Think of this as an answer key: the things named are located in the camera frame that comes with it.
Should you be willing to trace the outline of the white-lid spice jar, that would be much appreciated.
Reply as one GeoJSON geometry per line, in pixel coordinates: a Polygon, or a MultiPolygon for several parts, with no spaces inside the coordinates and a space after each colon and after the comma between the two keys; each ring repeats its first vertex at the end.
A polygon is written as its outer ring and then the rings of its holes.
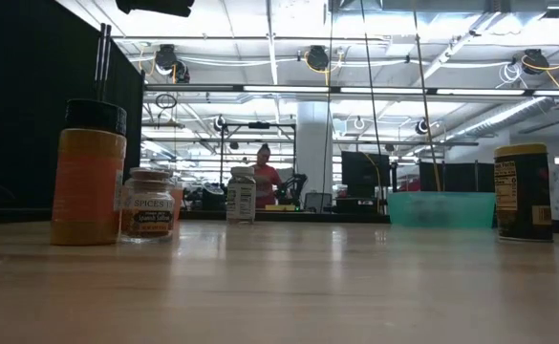
{"type": "Polygon", "coordinates": [[[235,166],[226,187],[226,219],[231,223],[250,223],[255,220],[256,181],[254,168],[235,166]]]}

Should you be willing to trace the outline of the black-lid orange spice jar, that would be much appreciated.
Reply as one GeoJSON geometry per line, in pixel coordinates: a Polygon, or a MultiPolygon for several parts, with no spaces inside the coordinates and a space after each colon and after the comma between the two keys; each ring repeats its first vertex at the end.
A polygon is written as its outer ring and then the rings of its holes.
{"type": "Polygon", "coordinates": [[[67,102],[57,150],[51,243],[112,245],[127,148],[126,112],[92,99],[67,102]]]}

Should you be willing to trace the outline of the person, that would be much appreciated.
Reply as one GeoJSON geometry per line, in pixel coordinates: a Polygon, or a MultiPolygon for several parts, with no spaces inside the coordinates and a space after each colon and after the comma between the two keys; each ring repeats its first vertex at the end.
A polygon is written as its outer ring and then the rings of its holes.
{"type": "Polygon", "coordinates": [[[256,208],[265,209],[275,204],[274,186],[282,184],[277,170],[268,165],[270,158],[269,146],[264,143],[257,152],[256,163],[253,164],[254,180],[256,181],[256,208]]]}

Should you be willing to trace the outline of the small grey monitor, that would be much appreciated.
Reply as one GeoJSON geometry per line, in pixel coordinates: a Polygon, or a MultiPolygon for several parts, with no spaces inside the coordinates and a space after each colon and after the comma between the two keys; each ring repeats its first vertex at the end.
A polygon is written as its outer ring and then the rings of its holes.
{"type": "Polygon", "coordinates": [[[333,196],[330,193],[308,192],[305,195],[304,210],[316,214],[331,213],[333,196]]]}

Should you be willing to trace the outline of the black monitor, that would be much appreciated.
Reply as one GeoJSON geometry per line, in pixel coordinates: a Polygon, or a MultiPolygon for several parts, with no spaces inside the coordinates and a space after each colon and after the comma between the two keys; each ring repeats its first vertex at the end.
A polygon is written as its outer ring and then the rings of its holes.
{"type": "Polygon", "coordinates": [[[341,183],[350,198],[373,198],[377,188],[390,185],[390,159],[387,155],[341,152],[341,183]]]}

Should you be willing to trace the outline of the long LED light bar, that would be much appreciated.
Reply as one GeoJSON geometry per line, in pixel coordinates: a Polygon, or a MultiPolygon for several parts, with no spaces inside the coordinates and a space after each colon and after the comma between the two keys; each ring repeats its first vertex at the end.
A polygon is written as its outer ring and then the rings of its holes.
{"type": "Polygon", "coordinates": [[[152,84],[149,92],[226,92],[263,94],[374,94],[384,96],[476,96],[476,97],[559,97],[555,89],[465,89],[415,87],[282,86],[282,85],[206,85],[152,84]]]}

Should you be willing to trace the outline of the small glass saffron jar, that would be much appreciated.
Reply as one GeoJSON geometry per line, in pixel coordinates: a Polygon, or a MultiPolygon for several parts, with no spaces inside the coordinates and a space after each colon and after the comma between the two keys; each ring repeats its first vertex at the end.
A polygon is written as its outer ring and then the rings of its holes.
{"type": "Polygon", "coordinates": [[[124,243],[163,242],[172,236],[174,184],[166,170],[133,167],[122,188],[119,238],[124,243]]]}

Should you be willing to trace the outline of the teal plastic bin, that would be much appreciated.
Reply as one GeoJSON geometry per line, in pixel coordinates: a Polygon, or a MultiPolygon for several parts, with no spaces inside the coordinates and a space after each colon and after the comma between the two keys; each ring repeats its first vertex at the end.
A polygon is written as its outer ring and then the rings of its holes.
{"type": "Polygon", "coordinates": [[[388,196],[395,226],[491,228],[496,198],[487,192],[398,192],[388,196]]]}

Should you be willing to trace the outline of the black background partition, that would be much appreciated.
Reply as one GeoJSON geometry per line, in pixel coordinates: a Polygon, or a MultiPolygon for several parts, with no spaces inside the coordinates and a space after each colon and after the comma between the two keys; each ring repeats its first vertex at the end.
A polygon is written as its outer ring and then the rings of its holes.
{"type": "Polygon", "coordinates": [[[493,163],[437,163],[419,164],[421,191],[437,191],[436,175],[439,175],[440,191],[445,192],[494,192],[493,163]]]}

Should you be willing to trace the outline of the yellow-lid black spice can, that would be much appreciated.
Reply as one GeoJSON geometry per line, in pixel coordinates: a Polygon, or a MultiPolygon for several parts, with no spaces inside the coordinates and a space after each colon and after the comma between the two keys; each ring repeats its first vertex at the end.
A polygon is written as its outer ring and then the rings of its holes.
{"type": "Polygon", "coordinates": [[[504,240],[553,240],[548,150],[543,143],[501,146],[494,151],[498,236],[504,240]]]}

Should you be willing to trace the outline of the black curtain partition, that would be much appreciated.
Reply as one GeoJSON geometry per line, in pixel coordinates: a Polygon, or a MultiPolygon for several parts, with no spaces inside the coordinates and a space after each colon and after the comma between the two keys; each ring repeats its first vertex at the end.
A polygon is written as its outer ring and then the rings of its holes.
{"type": "Polygon", "coordinates": [[[97,96],[100,26],[67,6],[0,0],[0,207],[51,207],[67,102],[97,96]]]}

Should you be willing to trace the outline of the black aluminium table frame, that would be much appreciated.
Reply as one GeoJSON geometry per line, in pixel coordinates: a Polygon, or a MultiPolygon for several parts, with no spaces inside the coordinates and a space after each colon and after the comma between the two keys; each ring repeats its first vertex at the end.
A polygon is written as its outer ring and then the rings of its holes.
{"type": "MultiPolygon", "coordinates": [[[[49,208],[0,208],[0,224],[50,221],[53,211],[49,208]]],[[[221,211],[182,210],[180,221],[224,221],[226,214],[221,211]]],[[[293,223],[353,223],[353,224],[392,224],[394,226],[466,228],[456,220],[434,224],[431,220],[422,225],[414,222],[403,224],[389,215],[379,214],[316,214],[307,212],[262,211],[256,214],[256,222],[293,222],[293,223]]],[[[559,234],[559,220],[552,221],[552,229],[559,234]]]]}

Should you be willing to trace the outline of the silver ventilation duct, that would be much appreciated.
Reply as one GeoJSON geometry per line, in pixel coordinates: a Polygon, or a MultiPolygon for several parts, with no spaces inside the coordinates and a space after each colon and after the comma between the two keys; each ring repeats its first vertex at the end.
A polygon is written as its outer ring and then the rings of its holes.
{"type": "Polygon", "coordinates": [[[556,105],[559,89],[536,89],[524,100],[497,106],[447,132],[445,141],[479,138],[515,123],[541,115],[556,105]]]}

